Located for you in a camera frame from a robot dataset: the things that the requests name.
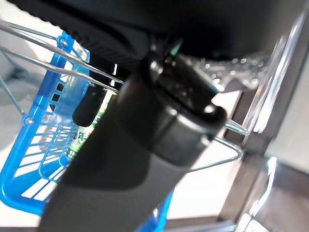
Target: metal wire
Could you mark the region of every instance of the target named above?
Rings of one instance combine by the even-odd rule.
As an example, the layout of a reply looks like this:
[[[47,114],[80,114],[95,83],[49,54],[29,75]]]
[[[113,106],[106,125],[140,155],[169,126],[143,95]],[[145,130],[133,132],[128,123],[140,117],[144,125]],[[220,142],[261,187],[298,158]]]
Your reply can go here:
[[[238,124],[237,122],[228,119],[225,123],[225,127],[229,130],[235,131],[239,134],[248,135],[249,131],[244,128],[242,125]]]
[[[221,143],[221,144],[223,144],[223,145],[225,145],[225,146],[227,146],[227,147],[229,147],[231,149],[233,149],[234,151],[237,152],[237,155],[232,157],[232,158],[228,158],[228,159],[221,160],[221,161],[218,161],[218,162],[215,162],[215,163],[211,163],[211,164],[199,167],[199,168],[190,169],[188,171],[188,173],[192,173],[192,172],[200,171],[200,170],[203,170],[203,169],[206,169],[206,168],[211,168],[211,167],[214,167],[214,166],[217,166],[217,165],[221,165],[221,164],[229,163],[229,162],[232,162],[232,161],[236,161],[236,160],[238,160],[238,159],[240,159],[242,157],[243,150],[239,146],[237,146],[237,145],[235,145],[235,144],[233,144],[233,143],[231,143],[231,142],[229,142],[229,141],[227,141],[225,139],[219,138],[219,137],[215,137],[213,140],[217,141],[217,142],[219,142],[219,143]]]
[[[11,99],[11,101],[14,103],[14,105],[16,106],[16,108],[18,109],[20,114],[22,116],[24,116],[25,115],[25,111],[20,107],[20,105],[18,104],[17,100],[15,99],[13,94],[10,92],[10,90],[8,89],[8,87],[6,86],[5,82],[3,81],[3,79],[1,77],[0,77],[0,84],[2,85],[4,91],[7,93],[7,95]]]
[[[40,35],[40,36],[43,36],[43,37],[51,39],[51,40],[56,40],[57,39],[55,36],[48,35],[48,34],[45,34],[43,32],[40,32],[40,31],[37,31],[37,30],[33,30],[33,29],[30,29],[30,28],[26,28],[26,27],[23,27],[21,25],[17,25],[17,24],[10,23],[10,22],[6,22],[6,24],[8,26],[12,27],[12,28],[15,28],[15,29],[18,29],[18,30],[22,30],[22,31],[26,31],[26,32],[29,32],[29,33],[32,33],[32,34],[35,34],[35,35]]]
[[[51,44],[49,44],[49,43],[47,43],[47,42],[45,42],[43,40],[40,40],[40,39],[35,38],[35,37],[31,36],[31,35],[19,32],[19,31],[15,30],[15,29],[11,28],[10,24],[8,22],[4,21],[4,20],[0,20],[0,30],[5,31],[5,32],[7,32],[9,34],[15,35],[15,36],[17,36],[17,37],[19,37],[21,39],[24,39],[24,40],[27,40],[29,42],[32,42],[32,43],[34,43],[36,45],[39,45],[39,46],[41,46],[43,48],[46,48],[46,49],[48,49],[48,50],[50,50],[50,51],[52,51],[52,52],[54,52],[54,53],[64,57],[64,58],[66,58],[67,60],[69,60],[71,62],[74,62],[74,63],[76,63],[76,64],[78,64],[78,65],[80,65],[80,66],[82,66],[84,68],[87,68],[87,69],[89,69],[89,70],[91,70],[91,71],[93,71],[95,73],[98,73],[98,74],[101,74],[101,75],[103,75],[105,77],[108,77],[108,78],[114,80],[115,82],[123,83],[122,80],[120,80],[120,79],[118,79],[118,78],[116,78],[114,76],[111,76],[111,75],[105,73],[104,71],[101,71],[101,70],[99,70],[99,69],[89,65],[88,63],[84,62],[83,60],[78,59],[77,57],[71,55],[68,52],[63,51],[62,49],[60,49],[58,47],[55,47],[55,46],[53,46],[53,45],[51,45]]]
[[[106,89],[109,89],[111,91],[118,92],[117,89],[115,89],[115,88],[113,88],[111,86],[108,86],[108,85],[106,85],[104,83],[101,83],[100,81],[97,81],[97,80],[93,79],[92,77],[90,77],[90,76],[88,76],[88,75],[86,75],[84,73],[76,72],[76,71],[73,71],[73,70],[66,70],[66,69],[58,68],[56,66],[53,66],[53,65],[51,65],[49,63],[40,61],[38,59],[27,57],[27,56],[19,54],[17,52],[11,51],[11,50],[9,50],[6,47],[3,47],[1,45],[0,45],[0,51],[2,51],[4,53],[7,53],[7,54],[10,54],[10,55],[12,55],[14,57],[17,57],[17,58],[29,61],[29,62],[31,62],[33,64],[36,64],[36,65],[38,65],[40,67],[43,67],[43,68],[45,68],[45,69],[47,69],[49,71],[52,71],[52,72],[55,72],[55,73],[59,73],[59,74],[65,74],[65,75],[69,75],[69,76],[79,77],[79,78],[82,78],[82,79],[84,79],[86,81],[90,81],[90,82],[92,82],[94,84],[102,86],[102,87],[104,87]]]

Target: blue plastic basket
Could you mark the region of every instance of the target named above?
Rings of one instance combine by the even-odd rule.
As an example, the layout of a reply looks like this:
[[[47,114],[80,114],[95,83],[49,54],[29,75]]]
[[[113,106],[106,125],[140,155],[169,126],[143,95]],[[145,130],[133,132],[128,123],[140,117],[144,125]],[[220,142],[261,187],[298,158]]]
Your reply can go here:
[[[66,52],[74,40],[62,33],[57,46]],[[64,68],[69,62],[54,54],[51,65]],[[89,75],[89,70],[72,64],[73,70]],[[46,202],[70,160],[66,151],[78,126],[72,114],[89,83],[71,76],[47,71],[33,105],[23,117],[22,128],[0,173],[0,199],[8,206],[41,215]],[[159,206],[140,232],[162,231],[172,193]]]

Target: floor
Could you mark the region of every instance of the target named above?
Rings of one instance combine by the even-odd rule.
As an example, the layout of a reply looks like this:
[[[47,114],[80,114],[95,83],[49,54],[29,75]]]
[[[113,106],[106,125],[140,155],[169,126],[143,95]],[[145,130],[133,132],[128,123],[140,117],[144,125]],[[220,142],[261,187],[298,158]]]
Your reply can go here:
[[[33,29],[38,29],[45,33],[57,36],[61,33],[48,23],[44,23],[27,13],[0,0],[0,18],[17,23]],[[37,46],[28,42],[16,41],[15,38],[4,37],[1,45],[10,47],[12,50],[20,51],[23,54],[45,60],[50,54]],[[20,103],[27,110],[31,106],[31,101],[36,95],[44,70],[29,65],[25,62],[18,62],[30,72],[31,80],[7,80],[8,87]],[[214,103],[223,106],[228,112],[232,112],[238,93],[228,93],[217,96]],[[0,89],[0,127],[3,133],[0,134],[0,168],[4,164],[6,157],[19,132],[21,126],[21,115],[18,114],[10,100]],[[225,159],[234,156],[234,152],[223,145],[214,142],[203,153],[196,163],[202,166],[206,163]],[[239,168],[239,161],[213,167],[208,170],[187,174],[175,189],[174,196],[170,205],[168,218],[189,218],[189,217],[208,217],[219,214],[230,187],[234,181]],[[39,222],[39,217],[19,210],[12,209],[0,202],[0,227],[34,227]]]

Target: bottle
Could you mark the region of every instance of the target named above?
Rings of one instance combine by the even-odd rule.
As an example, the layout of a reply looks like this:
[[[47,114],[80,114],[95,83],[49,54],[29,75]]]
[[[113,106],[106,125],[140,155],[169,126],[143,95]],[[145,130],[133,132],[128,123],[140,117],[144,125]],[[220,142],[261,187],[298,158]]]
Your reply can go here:
[[[104,112],[111,100],[112,95],[115,95],[115,93],[113,91],[107,90],[102,105],[89,127],[81,127],[81,126],[78,127],[76,133],[73,136],[73,140],[67,150],[67,157],[69,159],[73,159],[75,157],[76,153],[82,147],[83,143],[86,141],[91,132],[94,130],[95,126],[97,125],[101,117],[104,115]]]

